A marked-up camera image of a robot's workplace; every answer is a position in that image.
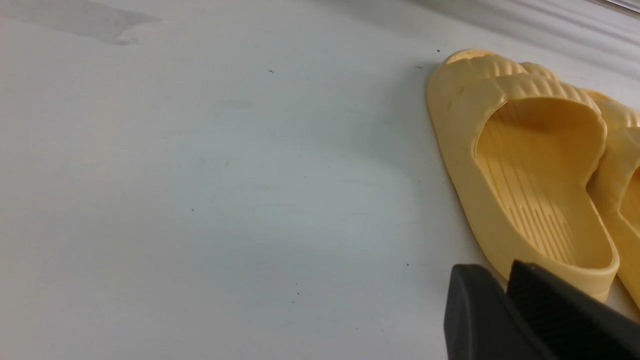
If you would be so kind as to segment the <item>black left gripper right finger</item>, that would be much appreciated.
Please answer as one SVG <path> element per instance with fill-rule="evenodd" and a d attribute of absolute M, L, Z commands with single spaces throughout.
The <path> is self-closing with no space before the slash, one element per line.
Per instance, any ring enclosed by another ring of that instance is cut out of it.
<path fill-rule="evenodd" d="M 534 263 L 512 262 L 507 296 L 560 360 L 637 360 L 639 324 Z"/>

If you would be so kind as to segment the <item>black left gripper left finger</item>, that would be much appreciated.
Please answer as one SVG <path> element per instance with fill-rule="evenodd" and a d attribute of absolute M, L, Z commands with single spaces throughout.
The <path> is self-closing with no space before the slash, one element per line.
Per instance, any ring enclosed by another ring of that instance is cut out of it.
<path fill-rule="evenodd" d="M 506 296 L 477 264 L 455 264 L 446 296 L 444 334 L 449 360 L 554 360 Z"/>

